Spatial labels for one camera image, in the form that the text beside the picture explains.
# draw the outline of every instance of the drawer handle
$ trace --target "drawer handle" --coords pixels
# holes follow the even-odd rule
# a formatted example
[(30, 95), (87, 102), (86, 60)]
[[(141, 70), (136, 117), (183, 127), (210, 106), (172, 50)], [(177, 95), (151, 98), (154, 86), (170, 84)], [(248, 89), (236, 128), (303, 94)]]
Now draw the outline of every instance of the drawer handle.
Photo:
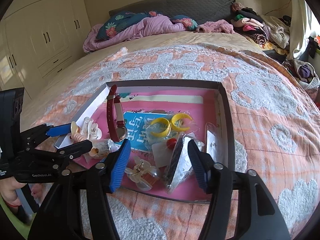
[(13, 69), (13, 64), (12, 64), (12, 61), (11, 61), (10, 57), (9, 57), (9, 60), (10, 60), (10, 63), (11, 63), (11, 67), (12, 67), (12, 69)]
[(14, 59), (13, 54), (12, 54), (12, 58), (13, 58), (14, 64), (17, 65), (16, 60)]

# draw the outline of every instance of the open box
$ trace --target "open box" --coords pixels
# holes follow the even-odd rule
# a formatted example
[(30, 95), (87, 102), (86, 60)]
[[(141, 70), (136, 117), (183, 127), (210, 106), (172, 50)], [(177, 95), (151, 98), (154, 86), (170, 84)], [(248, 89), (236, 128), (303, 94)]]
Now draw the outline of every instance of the open box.
[[(205, 124), (207, 122), (211, 122), (217, 127), (218, 136), (220, 137), (219, 149), (222, 153), (221, 162), (230, 170), (234, 170), (235, 146), (233, 125), (227, 94), (220, 82), (177, 79), (108, 82), (103, 84), (92, 95), (71, 121), (75, 121), (78, 126), (82, 126), (84, 118), (86, 116), (91, 117), (102, 130), (102, 138), (110, 138), (106, 120), (105, 102), (109, 89), (114, 84), (118, 87), (117, 93), (121, 94), (121, 103), (125, 117), (132, 117), (132, 120), (127, 120), (126, 124), (129, 131), (127, 138), (131, 141), (132, 148), (135, 148), (137, 139), (140, 142), (145, 139), (143, 133), (141, 133), (144, 122), (140, 115), (146, 112), (167, 113), (188, 111), (200, 128), (197, 135), (197, 139), (200, 141), (204, 142)], [(58, 138), (55, 147), (61, 148), (72, 143), (70, 135), (61, 136)], [(132, 150), (127, 165), (129, 168), (134, 166), (134, 155), (148, 160), (146, 155), (150, 153), (143, 151), (141, 148), (139, 149), (135, 148), (135, 150)], [(100, 160), (92, 159), (87, 163), (84, 157), (81, 156), (74, 161), (88, 169)], [(211, 198), (210, 195), (206, 195), (198, 187), (194, 174), (186, 181), (180, 183), (171, 194), (167, 193), (165, 183), (162, 181), (156, 182), (149, 191), (140, 191), (126, 174), (124, 174), (121, 186), (143, 194), (182, 202), (207, 203)]]

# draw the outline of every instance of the watch face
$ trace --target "watch face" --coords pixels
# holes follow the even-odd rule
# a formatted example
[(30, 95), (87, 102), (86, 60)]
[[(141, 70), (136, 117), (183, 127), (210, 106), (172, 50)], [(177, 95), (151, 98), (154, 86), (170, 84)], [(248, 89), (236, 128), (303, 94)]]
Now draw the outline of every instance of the watch face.
[(125, 127), (117, 127), (116, 128), (116, 133), (118, 135), (119, 142), (121, 142), (122, 140), (124, 140), (127, 137), (128, 130)]

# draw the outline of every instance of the metal bolt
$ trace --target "metal bolt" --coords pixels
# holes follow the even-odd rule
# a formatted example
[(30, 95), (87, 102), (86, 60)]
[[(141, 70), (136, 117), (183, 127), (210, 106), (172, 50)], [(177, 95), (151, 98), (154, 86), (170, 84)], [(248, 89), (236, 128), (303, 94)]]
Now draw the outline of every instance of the metal bolt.
[(61, 172), (62, 176), (68, 176), (70, 173), (71, 173), (70, 170), (63, 170), (63, 171)]
[(223, 165), (221, 163), (215, 163), (213, 165), (217, 170), (222, 170), (223, 169)]
[(256, 173), (256, 171), (254, 171), (254, 170), (248, 170), (247, 173), (248, 173), (250, 176), (257, 176), (257, 173)]
[(100, 169), (103, 169), (105, 167), (104, 163), (97, 163), (96, 164), (96, 169), (100, 170)]

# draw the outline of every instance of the red watch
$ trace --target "red watch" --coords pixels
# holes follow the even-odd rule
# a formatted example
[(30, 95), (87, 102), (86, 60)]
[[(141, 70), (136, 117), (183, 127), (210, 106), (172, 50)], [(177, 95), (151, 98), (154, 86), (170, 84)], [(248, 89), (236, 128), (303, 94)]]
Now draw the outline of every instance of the red watch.
[[(125, 127), (123, 110), (120, 102), (120, 96), (116, 94), (117, 85), (113, 85), (107, 96), (107, 124), (111, 140), (121, 142), (128, 135), (128, 130)], [(115, 105), (117, 122), (115, 126), (115, 118), (113, 116), (113, 105)]]

